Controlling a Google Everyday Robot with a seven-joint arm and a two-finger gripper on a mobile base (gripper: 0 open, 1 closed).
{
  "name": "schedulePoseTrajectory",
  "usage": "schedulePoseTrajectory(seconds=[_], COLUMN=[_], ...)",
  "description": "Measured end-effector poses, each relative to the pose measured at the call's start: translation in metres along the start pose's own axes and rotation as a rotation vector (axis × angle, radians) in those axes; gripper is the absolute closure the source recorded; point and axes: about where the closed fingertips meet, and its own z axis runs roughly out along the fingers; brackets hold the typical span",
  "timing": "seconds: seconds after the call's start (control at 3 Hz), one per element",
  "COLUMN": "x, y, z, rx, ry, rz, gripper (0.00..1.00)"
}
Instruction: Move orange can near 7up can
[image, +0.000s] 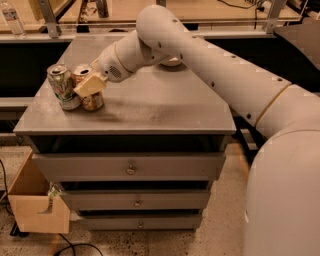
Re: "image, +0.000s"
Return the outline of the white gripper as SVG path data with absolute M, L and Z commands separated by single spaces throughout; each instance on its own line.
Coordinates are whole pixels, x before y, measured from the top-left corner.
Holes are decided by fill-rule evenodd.
M 117 57 L 115 43 L 105 48 L 91 66 L 98 72 L 90 73 L 74 89 L 82 98 L 103 91 L 106 88 L 107 78 L 111 82 L 121 82 L 129 77 L 129 72 Z

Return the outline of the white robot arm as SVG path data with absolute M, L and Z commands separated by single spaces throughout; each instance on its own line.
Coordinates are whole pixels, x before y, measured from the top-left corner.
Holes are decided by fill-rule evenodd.
M 244 256 L 320 256 L 320 97 L 194 36 L 151 5 L 75 91 L 86 97 L 177 58 L 267 139 L 249 174 Z

